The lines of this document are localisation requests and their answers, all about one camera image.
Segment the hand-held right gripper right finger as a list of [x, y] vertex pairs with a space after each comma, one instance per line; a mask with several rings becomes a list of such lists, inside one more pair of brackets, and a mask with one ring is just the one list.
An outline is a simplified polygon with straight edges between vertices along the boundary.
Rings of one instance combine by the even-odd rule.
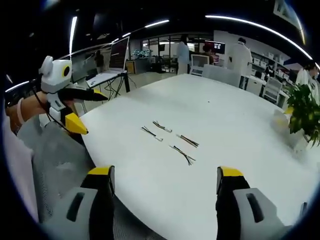
[[258, 188], [248, 184], [236, 168], [217, 168], [218, 240], [280, 240], [291, 228], [277, 215], [277, 207]]

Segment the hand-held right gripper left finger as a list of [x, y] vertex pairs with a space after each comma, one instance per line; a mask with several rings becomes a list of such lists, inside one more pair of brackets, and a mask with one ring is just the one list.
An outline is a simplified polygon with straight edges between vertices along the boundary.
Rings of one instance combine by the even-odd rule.
[[56, 204], [43, 229], [52, 240], [113, 240], [115, 167], [95, 167]]

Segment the person's left hand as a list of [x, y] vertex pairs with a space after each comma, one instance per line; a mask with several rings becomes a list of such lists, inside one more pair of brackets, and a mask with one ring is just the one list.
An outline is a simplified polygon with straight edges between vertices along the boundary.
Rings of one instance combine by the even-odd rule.
[[41, 114], [46, 114], [47, 95], [42, 91], [29, 96], [21, 102], [21, 115], [24, 121]]

